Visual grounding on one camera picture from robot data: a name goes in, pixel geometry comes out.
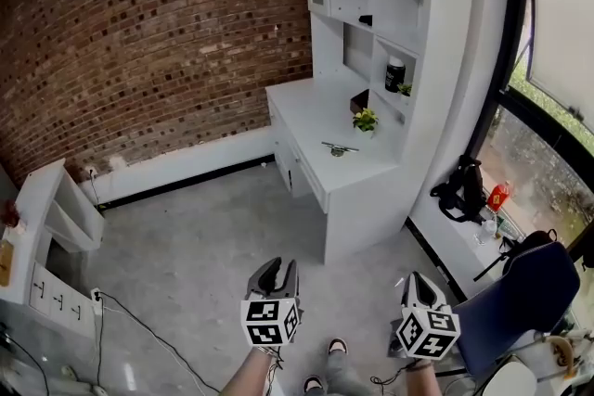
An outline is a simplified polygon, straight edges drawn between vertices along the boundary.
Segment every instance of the small plant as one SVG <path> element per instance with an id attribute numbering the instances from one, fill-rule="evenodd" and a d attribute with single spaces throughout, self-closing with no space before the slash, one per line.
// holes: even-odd
<path id="1" fill-rule="evenodd" d="M 402 96 L 410 96 L 412 84 L 398 84 L 398 91 Z"/>
<path id="2" fill-rule="evenodd" d="M 353 127 L 358 127 L 363 132 L 375 131 L 378 122 L 375 112 L 367 108 L 363 108 L 363 112 L 357 112 L 353 116 Z"/>

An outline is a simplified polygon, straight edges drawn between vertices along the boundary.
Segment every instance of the red brick wall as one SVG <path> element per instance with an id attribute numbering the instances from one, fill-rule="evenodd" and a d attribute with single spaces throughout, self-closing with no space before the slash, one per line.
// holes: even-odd
<path id="1" fill-rule="evenodd" d="M 311 76 L 306 0 L 0 0 L 0 160 L 110 171 L 268 124 Z"/>

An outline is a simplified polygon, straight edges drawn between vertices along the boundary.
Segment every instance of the forearm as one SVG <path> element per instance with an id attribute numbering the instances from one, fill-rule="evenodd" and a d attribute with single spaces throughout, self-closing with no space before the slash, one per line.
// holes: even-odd
<path id="1" fill-rule="evenodd" d="M 442 395 L 431 362 L 421 360 L 407 370 L 407 394 L 408 396 Z"/>
<path id="2" fill-rule="evenodd" d="M 245 361 L 221 391 L 221 396 L 262 396 L 272 356 L 252 348 Z"/>

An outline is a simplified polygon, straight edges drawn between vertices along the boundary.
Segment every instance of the concrete floor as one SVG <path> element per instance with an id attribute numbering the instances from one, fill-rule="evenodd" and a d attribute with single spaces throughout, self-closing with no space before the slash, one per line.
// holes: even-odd
<path id="1" fill-rule="evenodd" d="M 394 284 L 411 271 L 429 276 L 451 298 L 406 228 L 343 262 L 322 265 L 325 215 L 313 196 L 293 199 L 274 164 L 147 198 L 105 217 L 101 248 L 79 256 L 77 287 L 115 296 L 218 389 L 248 352 L 239 323 L 247 278 L 275 256 L 297 260 L 304 309 L 295 342 L 282 351 L 285 369 L 277 372 L 287 396 L 300 395 L 303 379 L 323 372 L 328 341 L 337 336 L 348 341 L 367 383 L 370 376 L 394 373 L 398 362 L 385 357 L 389 324 L 399 315 L 401 288 Z M 96 380 L 96 349 L 88 340 L 24 322 L 6 306 L 2 316 L 21 344 L 47 356 L 49 373 L 71 364 L 81 379 Z M 198 393 L 149 333 L 109 311 L 101 385 L 112 396 Z"/>

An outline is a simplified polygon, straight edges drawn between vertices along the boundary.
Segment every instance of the shoe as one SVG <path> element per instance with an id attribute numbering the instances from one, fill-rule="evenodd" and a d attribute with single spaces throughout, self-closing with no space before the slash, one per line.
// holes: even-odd
<path id="1" fill-rule="evenodd" d="M 316 375 L 312 375 L 305 380 L 303 384 L 303 393 L 307 393 L 307 391 L 312 390 L 313 388 L 324 389 L 322 386 L 322 380 Z"/>
<path id="2" fill-rule="evenodd" d="M 328 355 L 330 355 L 333 351 L 344 351 L 347 355 L 349 354 L 349 349 L 346 346 L 346 341 L 343 339 L 334 339 L 330 342 L 328 346 Z"/>

